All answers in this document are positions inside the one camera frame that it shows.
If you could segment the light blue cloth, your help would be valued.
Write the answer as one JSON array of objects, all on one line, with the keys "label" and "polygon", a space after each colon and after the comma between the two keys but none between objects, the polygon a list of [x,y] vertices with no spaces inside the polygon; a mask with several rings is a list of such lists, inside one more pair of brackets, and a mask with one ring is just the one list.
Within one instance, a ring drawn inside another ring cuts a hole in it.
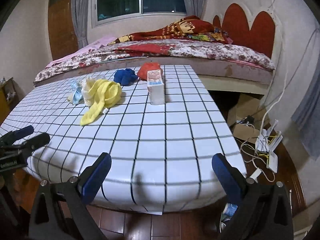
[{"label": "light blue cloth", "polygon": [[78,105],[83,101],[83,95],[82,95],[82,86],[78,82],[73,82],[71,85],[72,92],[67,97],[67,100],[69,103],[73,105]]}]

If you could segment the yellow cloth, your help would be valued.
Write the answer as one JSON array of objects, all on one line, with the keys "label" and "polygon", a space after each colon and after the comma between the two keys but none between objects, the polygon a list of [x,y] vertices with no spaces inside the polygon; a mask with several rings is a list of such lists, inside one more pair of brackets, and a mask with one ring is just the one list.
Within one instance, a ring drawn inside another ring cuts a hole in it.
[{"label": "yellow cloth", "polygon": [[90,92],[95,92],[94,101],[80,120],[80,125],[93,123],[105,109],[113,107],[121,98],[122,89],[119,83],[107,79],[95,81]]}]

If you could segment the clear plastic bag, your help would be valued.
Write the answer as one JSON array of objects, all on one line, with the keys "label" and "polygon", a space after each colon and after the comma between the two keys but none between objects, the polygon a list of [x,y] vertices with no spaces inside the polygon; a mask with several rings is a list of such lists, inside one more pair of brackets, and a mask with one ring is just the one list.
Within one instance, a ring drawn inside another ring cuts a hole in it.
[{"label": "clear plastic bag", "polygon": [[105,75],[97,75],[97,76],[90,76],[88,79],[97,81],[97,80],[100,80],[100,79],[106,79],[106,77],[105,77]]}]

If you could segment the red plastic bag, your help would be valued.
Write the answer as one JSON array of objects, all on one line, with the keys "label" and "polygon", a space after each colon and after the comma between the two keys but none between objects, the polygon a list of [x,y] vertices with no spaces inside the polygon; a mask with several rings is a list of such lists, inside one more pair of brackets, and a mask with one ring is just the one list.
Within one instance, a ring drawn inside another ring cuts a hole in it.
[{"label": "red plastic bag", "polygon": [[163,70],[158,62],[146,62],[140,67],[139,71],[137,72],[137,76],[141,80],[146,81],[148,77],[148,71],[152,70],[160,70],[161,73],[163,73]]}]

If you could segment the white pink milk carton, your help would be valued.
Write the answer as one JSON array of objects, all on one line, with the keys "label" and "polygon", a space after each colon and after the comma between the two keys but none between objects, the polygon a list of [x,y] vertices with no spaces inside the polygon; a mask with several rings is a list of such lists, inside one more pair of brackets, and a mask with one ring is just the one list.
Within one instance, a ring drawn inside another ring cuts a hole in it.
[{"label": "white pink milk carton", "polygon": [[147,72],[147,87],[152,105],[165,104],[164,82],[160,69]]}]

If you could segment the black trash bin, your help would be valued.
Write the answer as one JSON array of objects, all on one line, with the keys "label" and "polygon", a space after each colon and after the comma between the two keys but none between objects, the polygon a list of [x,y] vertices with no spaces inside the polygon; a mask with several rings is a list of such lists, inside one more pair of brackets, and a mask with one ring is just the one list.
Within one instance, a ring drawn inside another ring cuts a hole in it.
[{"label": "black trash bin", "polygon": [[221,213],[220,222],[219,222],[219,231],[222,232],[222,230],[226,227],[226,225],[229,223],[235,212],[237,211],[238,206],[235,204],[227,203],[225,205],[224,210]]}]

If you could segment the cardboard box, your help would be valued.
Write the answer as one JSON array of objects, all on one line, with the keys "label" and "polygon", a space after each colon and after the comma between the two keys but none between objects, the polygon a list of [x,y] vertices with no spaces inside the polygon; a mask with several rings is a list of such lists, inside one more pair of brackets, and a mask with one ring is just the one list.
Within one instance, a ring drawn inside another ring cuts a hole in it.
[{"label": "cardboard box", "polygon": [[255,144],[265,113],[259,99],[240,94],[238,103],[228,112],[227,124],[235,138]]}]

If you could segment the grey curtain right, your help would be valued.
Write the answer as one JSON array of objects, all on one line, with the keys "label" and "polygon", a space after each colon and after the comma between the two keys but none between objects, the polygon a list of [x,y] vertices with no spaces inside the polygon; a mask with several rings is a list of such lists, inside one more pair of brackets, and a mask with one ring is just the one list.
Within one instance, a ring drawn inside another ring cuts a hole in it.
[{"label": "grey curtain right", "polygon": [[319,104],[320,104],[320,66],[319,59],[308,90],[292,116],[299,137],[306,152],[313,159],[319,158]]}]

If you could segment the brown wooden door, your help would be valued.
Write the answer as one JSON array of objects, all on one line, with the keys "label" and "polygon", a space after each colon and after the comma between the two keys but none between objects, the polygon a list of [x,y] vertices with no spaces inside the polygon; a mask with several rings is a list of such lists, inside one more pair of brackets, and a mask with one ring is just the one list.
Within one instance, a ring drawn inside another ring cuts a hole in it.
[{"label": "brown wooden door", "polygon": [[78,40],[72,21],[71,0],[49,0],[48,35],[53,60],[78,50]]}]

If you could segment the white grid tablecloth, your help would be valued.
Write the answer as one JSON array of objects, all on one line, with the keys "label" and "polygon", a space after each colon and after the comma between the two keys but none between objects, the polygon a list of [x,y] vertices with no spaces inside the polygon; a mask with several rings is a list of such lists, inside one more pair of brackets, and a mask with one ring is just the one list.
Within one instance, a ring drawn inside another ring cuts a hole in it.
[{"label": "white grid tablecloth", "polygon": [[53,183],[79,175],[103,152],[111,169],[94,203],[116,210],[178,212],[225,195],[212,157],[226,156],[242,174],[237,143],[208,90],[189,65],[164,65],[165,104],[152,105],[147,83],[124,86],[120,101],[81,126],[85,104],[67,101],[76,77],[34,88],[1,124],[5,134],[33,126],[50,143],[28,159],[26,171]]}]

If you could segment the pink blanket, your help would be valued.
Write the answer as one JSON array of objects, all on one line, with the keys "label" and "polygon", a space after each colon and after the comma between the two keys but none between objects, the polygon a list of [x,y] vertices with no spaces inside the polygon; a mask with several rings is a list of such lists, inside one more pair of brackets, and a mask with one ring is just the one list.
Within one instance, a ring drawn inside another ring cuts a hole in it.
[{"label": "pink blanket", "polygon": [[105,36],[103,36],[102,38],[100,38],[100,39],[98,39],[98,40],[96,40],[96,41],[88,44],[87,46],[79,49],[78,51],[76,51],[76,52],[74,52],[74,53],[72,53],[72,54],[69,54],[69,55],[67,55],[67,56],[65,56],[65,57],[62,57],[62,58],[60,58],[60,59],[57,59],[57,60],[54,60],[54,61],[50,62],[50,63],[46,66],[46,68],[52,67],[52,66],[54,66],[55,64],[59,64],[59,63],[61,63],[61,62],[63,62],[63,61],[66,61],[66,60],[68,60],[68,59],[71,59],[71,58],[74,57],[74,56],[79,56],[79,55],[82,55],[82,54],[84,54],[84,53],[87,53],[87,52],[90,52],[90,51],[93,51],[93,50],[97,50],[97,49],[99,49],[99,48],[101,48],[101,47],[104,47],[104,46],[108,45],[110,42],[113,42],[113,41],[116,40],[116,39],[117,39],[117,38],[114,37],[114,36],[105,35]]}]

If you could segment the bed with floral sheet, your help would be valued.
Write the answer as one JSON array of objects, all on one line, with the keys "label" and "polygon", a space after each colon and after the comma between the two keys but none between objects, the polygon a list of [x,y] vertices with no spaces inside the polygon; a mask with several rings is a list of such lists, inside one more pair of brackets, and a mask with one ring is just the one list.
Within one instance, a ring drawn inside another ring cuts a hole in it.
[{"label": "bed with floral sheet", "polygon": [[139,67],[146,62],[190,65],[196,74],[230,77],[269,85],[274,63],[263,53],[232,44],[191,40],[149,40],[118,43],[71,54],[40,71],[34,85],[103,70]]}]

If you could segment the grey curtain left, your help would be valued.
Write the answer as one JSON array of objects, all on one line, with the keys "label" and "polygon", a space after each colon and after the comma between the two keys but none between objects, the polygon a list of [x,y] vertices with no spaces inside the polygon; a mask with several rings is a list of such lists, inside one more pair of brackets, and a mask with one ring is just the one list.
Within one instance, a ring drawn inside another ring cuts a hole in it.
[{"label": "grey curtain left", "polygon": [[71,14],[74,32],[78,41],[78,48],[88,45],[87,18],[89,0],[71,0]]}]

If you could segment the red scalloped headboard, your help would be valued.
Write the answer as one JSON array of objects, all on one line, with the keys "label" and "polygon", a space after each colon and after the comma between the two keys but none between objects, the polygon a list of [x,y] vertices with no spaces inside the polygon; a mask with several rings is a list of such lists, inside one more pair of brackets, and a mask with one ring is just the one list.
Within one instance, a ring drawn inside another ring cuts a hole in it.
[{"label": "red scalloped headboard", "polygon": [[213,25],[227,31],[234,45],[251,48],[272,57],[276,25],[267,12],[259,12],[252,25],[249,25],[243,8],[233,3],[227,8],[223,20],[214,16]]}]

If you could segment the red patterned blanket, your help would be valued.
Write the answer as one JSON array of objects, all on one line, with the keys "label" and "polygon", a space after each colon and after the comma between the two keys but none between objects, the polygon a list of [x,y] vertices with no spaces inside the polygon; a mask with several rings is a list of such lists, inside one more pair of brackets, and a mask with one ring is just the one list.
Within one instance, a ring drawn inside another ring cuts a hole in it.
[{"label": "red patterned blanket", "polygon": [[146,41],[146,40],[167,40],[182,39],[195,40],[204,42],[219,42],[223,44],[232,44],[233,40],[229,37],[227,31],[220,27],[203,21],[197,16],[188,16],[177,22],[171,23],[164,28],[148,31],[131,33],[117,38],[108,45],[129,42],[129,41]]}]

